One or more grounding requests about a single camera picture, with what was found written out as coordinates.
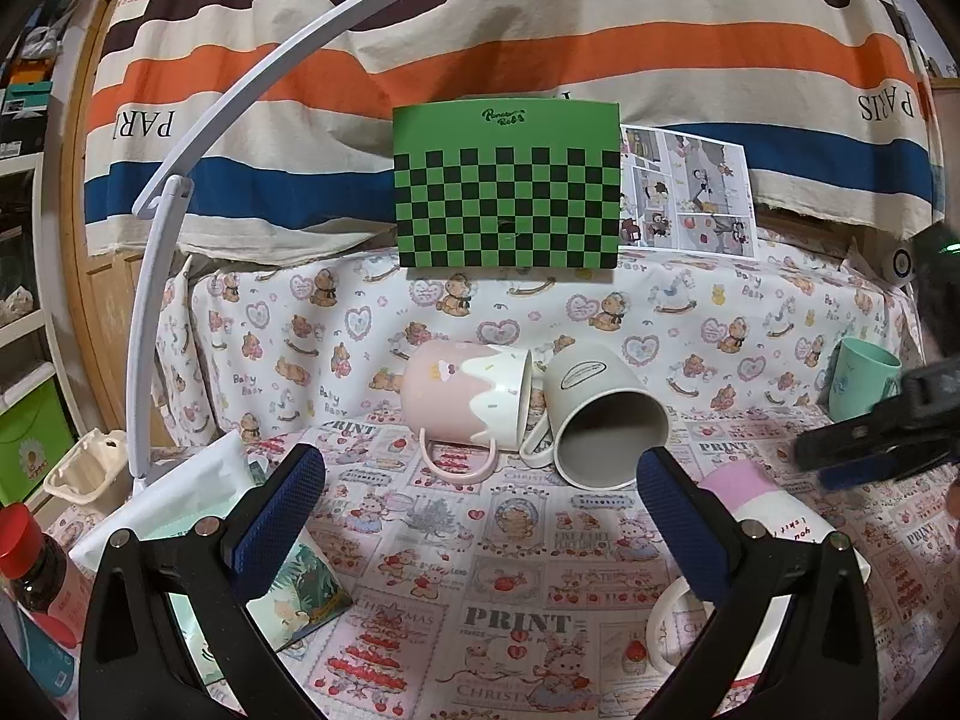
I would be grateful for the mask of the pink and white paper cup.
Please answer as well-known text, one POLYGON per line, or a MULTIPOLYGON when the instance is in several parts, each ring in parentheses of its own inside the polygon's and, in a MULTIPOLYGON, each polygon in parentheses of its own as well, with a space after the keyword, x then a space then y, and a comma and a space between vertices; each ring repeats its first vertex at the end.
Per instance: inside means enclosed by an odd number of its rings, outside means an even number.
MULTIPOLYGON (((822 515, 778 486, 760 465, 750 460, 729 461, 726 465, 718 466, 698 486, 713 493, 737 522, 756 520, 775 538, 820 543, 833 530, 822 515)), ((674 614, 680 600, 685 595, 693 595, 708 606, 706 614, 711 614, 716 606, 716 601, 706 600, 700 590, 693 589, 688 569, 681 562, 679 566, 680 577, 675 578, 661 593, 647 618, 647 658, 662 676, 669 676, 675 670, 675 663, 665 658, 665 649, 659 644, 658 635, 674 614)), ((788 612, 788 605, 786 596, 777 596, 770 601, 754 645, 737 673, 737 681, 755 678, 763 670, 788 612)))

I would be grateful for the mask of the mint green plastic mug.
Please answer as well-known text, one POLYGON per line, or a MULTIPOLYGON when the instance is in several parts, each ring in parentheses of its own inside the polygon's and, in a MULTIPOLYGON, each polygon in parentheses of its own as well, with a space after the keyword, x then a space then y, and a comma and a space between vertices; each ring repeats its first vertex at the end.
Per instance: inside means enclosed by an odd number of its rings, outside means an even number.
POLYGON ((828 416, 840 422, 867 415, 900 392, 900 376, 901 362, 893 353, 861 338, 844 337, 836 351, 828 416))

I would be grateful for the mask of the teal tissue pack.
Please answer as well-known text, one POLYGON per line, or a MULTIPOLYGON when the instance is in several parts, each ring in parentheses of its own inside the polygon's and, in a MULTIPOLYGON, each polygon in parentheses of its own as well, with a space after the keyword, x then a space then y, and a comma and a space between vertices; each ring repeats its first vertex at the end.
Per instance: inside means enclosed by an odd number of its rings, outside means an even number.
MULTIPOLYGON (((200 678, 205 684, 220 681, 223 673, 206 643, 189 598, 171 595, 171 605, 200 678)), ((275 652, 290 647, 298 650, 301 639, 335 621, 350 606, 352 597, 307 533, 291 548, 270 590, 245 605, 275 652)))

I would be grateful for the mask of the red capped bottle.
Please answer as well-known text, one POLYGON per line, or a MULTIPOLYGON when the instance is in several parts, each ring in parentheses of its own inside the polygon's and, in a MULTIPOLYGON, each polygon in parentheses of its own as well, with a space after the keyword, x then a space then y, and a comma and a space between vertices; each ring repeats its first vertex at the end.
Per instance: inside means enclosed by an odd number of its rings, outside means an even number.
POLYGON ((65 649, 82 642, 88 606, 83 577, 23 502, 2 509, 2 575, 32 621, 65 649))

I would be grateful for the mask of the cream plastic container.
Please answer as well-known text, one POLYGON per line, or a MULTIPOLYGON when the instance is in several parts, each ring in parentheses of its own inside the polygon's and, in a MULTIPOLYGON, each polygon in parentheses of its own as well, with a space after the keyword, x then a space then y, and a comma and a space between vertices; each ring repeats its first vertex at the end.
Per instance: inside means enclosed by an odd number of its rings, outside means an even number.
POLYGON ((132 493, 124 431, 89 431, 47 473, 43 488, 85 511, 112 514, 132 493))

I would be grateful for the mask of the white ceramic mug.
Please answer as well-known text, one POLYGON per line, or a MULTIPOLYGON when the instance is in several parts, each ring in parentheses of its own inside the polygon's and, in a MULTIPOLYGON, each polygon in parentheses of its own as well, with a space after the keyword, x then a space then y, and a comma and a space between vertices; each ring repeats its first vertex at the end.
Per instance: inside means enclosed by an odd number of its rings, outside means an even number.
POLYGON ((635 483, 647 449, 669 440, 667 410, 613 351, 574 343, 548 363, 545 410, 519 447, 530 468, 553 466, 585 491, 617 491, 635 483))

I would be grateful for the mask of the green storage bin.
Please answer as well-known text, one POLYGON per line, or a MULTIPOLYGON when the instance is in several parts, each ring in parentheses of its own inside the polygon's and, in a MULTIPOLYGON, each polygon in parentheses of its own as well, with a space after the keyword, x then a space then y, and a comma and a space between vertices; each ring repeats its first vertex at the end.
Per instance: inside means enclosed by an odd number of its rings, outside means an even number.
POLYGON ((0 434, 0 499, 3 505, 26 500, 75 444, 53 380, 2 415, 0 434))

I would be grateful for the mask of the christmas print tablecloth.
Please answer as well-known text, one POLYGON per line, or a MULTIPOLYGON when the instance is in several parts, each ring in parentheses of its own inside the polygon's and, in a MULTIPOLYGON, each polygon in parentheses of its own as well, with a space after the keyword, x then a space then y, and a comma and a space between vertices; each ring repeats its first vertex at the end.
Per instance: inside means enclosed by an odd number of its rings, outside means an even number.
MULTIPOLYGON (((851 538, 893 717, 957 628, 957 472, 827 493, 791 461, 822 422, 813 406, 683 411, 670 449, 693 478, 751 461, 851 538)), ((679 567, 633 491, 583 493, 514 457, 452 486, 381 403, 301 438, 327 463, 309 532, 352 603, 285 660, 329 717, 630 718, 703 628, 693 598, 652 621, 679 567)))

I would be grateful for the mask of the baby bear patterned cloth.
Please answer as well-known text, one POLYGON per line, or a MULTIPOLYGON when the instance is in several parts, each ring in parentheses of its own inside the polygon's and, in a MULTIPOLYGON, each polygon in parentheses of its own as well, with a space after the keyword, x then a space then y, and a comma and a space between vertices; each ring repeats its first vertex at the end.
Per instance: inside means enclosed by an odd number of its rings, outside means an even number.
POLYGON ((857 252, 768 239, 753 259, 626 249, 612 271, 438 271, 389 250, 272 271, 186 265, 167 282, 155 400, 172 440, 257 442, 337 418, 391 422, 407 359, 431 340, 528 349, 537 367, 576 343, 612 349, 690 418, 809 410, 839 340, 907 364, 918 310, 857 252))

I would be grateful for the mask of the white shelf unit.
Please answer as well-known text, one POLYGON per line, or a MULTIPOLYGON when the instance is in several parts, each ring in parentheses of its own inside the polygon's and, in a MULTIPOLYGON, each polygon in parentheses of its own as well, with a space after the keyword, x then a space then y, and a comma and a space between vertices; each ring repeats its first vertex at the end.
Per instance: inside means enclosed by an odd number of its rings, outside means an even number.
POLYGON ((47 379, 57 382, 70 429, 85 430, 71 390, 52 314, 44 307, 41 245, 43 155, 23 154, 2 161, 2 299, 14 297, 13 317, 2 320, 2 348, 31 341, 36 366, 21 380, 21 400, 47 379))

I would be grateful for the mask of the pink mug with icing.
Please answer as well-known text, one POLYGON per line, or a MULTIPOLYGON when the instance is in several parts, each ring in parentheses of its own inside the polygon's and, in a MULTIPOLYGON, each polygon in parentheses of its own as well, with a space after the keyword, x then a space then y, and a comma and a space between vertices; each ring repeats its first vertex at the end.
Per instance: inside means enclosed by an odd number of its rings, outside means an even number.
POLYGON ((431 340, 407 361, 400 406, 430 472, 446 483, 475 484, 496 470, 503 452, 521 449, 530 390, 528 349, 431 340), (487 460, 470 472, 444 470, 431 455, 436 442, 485 449, 487 460))

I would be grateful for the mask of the striped blanket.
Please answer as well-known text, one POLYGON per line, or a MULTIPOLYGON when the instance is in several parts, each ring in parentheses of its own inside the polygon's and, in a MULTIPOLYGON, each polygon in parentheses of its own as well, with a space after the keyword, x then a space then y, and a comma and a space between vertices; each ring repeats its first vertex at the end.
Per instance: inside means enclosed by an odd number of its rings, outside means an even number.
MULTIPOLYGON (((117 0, 89 96, 86 245, 140 249, 172 145, 345 0, 117 0)), ((291 263, 392 216, 394 110, 568 96, 742 146, 760 205, 909 236, 944 206, 928 75, 895 0, 400 0, 283 76, 192 174, 184 249, 291 263)))

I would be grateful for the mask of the green checkered box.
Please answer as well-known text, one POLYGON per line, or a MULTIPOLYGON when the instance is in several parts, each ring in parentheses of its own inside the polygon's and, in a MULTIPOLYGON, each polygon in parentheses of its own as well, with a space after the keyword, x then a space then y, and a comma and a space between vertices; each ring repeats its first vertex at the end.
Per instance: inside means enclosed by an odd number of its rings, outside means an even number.
POLYGON ((612 270, 620 108, 562 98, 398 107, 395 242, 405 268, 612 270))

